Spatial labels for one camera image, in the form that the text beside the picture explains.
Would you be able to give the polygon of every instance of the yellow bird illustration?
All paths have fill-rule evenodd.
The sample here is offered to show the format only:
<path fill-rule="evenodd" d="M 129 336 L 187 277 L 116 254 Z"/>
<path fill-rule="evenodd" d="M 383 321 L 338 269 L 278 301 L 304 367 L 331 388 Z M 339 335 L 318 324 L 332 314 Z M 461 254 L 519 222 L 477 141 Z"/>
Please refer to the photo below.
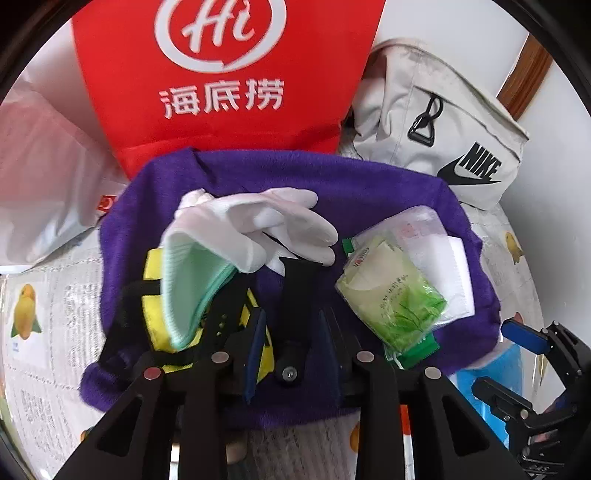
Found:
<path fill-rule="evenodd" d="M 10 337 L 20 335 L 23 340 L 27 340 L 31 332 L 41 333 L 41 326 L 35 313 L 35 290 L 27 283 L 14 307 L 14 323 Z"/>
<path fill-rule="evenodd" d="M 513 258 L 513 264 L 519 263 L 519 259 L 524 256 L 523 250 L 517 245 L 517 240 L 511 232 L 505 234 L 505 241 L 507 242 L 507 249 Z"/>
<path fill-rule="evenodd" d="M 355 453 L 359 453 L 359 422 L 355 425 L 355 428 L 351 431 L 351 436 L 349 437 L 349 446 L 351 450 Z"/>
<path fill-rule="evenodd" d="M 88 437 L 88 434 L 90 433 L 91 430 L 92 430 L 92 427 L 82 431 L 82 433 L 80 434 L 80 441 L 81 442 L 84 442 L 84 440 L 86 440 L 86 437 Z"/>

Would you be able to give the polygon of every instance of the newspaper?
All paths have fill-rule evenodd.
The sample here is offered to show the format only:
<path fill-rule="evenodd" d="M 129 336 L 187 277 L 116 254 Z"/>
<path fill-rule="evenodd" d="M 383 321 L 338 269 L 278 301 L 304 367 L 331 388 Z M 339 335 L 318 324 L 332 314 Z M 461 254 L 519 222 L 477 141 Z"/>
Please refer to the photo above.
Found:
<path fill-rule="evenodd" d="M 356 412 L 306 425 L 251 431 L 247 456 L 228 466 L 228 480 L 354 480 L 359 421 Z M 412 437 L 405 433 L 402 441 L 405 480 L 414 480 Z M 170 480 L 177 480 L 178 445 L 173 446 L 171 460 Z"/>
<path fill-rule="evenodd" d="M 22 469 L 25 477 L 29 480 L 34 480 L 35 476 L 29 469 L 31 462 L 25 456 L 18 433 L 16 433 L 14 425 L 11 423 L 8 404 L 4 396 L 4 386 L 2 386 L 2 391 L 0 392 L 0 416 L 2 417 L 2 421 L 0 422 L 0 442 L 4 443 L 8 448 L 18 466 Z"/>
<path fill-rule="evenodd" d="M 482 240 L 480 263 L 501 302 L 501 320 L 516 318 L 536 330 L 544 318 L 530 268 L 501 205 L 485 212 L 462 203 L 472 230 Z M 502 355 L 513 343 L 499 334 L 496 348 L 471 365 L 478 369 Z M 541 358 L 522 348 L 523 396 L 535 400 L 542 380 Z"/>
<path fill-rule="evenodd" d="M 0 280 L 0 334 L 11 423 L 30 469 L 50 479 L 102 413 L 79 397 L 104 343 L 98 228 L 40 265 Z"/>

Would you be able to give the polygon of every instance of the yellow pouch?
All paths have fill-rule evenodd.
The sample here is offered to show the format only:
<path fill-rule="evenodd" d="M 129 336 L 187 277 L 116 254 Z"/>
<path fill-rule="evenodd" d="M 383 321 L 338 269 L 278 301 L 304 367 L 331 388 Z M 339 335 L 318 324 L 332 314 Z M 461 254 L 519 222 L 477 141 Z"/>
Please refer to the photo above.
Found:
<path fill-rule="evenodd" d="M 161 256 L 162 250 L 154 248 L 148 252 L 148 258 L 144 268 L 144 280 L 160 280 L 162 278 L 161 273 Z M 170 337 L 164 326 L 163 310 L 162 310 L 162 297 L 161 295 L 146 295 L 142 297 L 142 307 L 144 309 L 144 319 L 148 328 L 148 334 L 152 345 L 156 350 L 164 352 L 175 353 L 178 350 L 174 349 L 170 345 Z M 246 304 L 242 309 L 240 318 L 240 324 L 246 326 L 248 319 L 250 318 L 250 312 L 252 308 L 258 307 L 256 299 L 252 292 L 248 290 L 246 294 Z M 201 339 L 203 329 L 198 328 L 195 338 L 187 346 L 187 348 L 197 345 Z M 261 365 L 259 367 L 259 374 L 257 382 L 260 382 L 269 373 L 275 369 L 275 359 L 273 357 L 273 345 L 271 343 L 271 336 L 269 330 L 265 332 L 266 341 L 262 349 Z M 176 370 L 182 370 L 184 368 L 190 368 L 192 364 L 178 367 L 175 365 L 164 365 L 163 370 L 166 373 L 174 372 Z"/>

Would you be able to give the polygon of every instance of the red shopping bag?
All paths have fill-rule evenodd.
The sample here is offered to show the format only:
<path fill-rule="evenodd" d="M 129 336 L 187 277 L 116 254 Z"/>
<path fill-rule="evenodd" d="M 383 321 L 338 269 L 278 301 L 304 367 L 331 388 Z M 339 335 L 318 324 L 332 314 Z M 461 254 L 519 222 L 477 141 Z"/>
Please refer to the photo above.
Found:
<path fill-rule="evenodd" d="M 76 49 L 133 177 L 193 146 L 332 153 L 384 0 L 94 0 Z"/>

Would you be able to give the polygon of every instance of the green package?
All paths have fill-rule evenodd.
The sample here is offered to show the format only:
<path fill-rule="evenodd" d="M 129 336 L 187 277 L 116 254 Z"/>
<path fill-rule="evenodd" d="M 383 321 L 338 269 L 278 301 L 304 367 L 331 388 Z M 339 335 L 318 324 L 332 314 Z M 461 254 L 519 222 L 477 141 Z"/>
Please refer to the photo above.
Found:
<path fill-rule="evenodd" d="M 357 317 L 396 353 L 425 337 L 446 307 L 408 256 L 381 236 L 351 255 L 335 286 Z"/>
<path fill-rule="evenodd" d="M 439 350 L 439 344 L 431 332 L 423 337 L 422 340 L 419 340 L 418 343 L 406 351 L 406 353 L 402 353 L 401 355 L 397 355 L 396 352 L 394 352 L 394 349 L 385 343 L 384 357 L 388 362 L 392 362 L 394 361 L 394 358 L 396 358 L 402 368 L 409 369 L 414 367 L 420 361 L 425 360 L 437 350 Z"/>

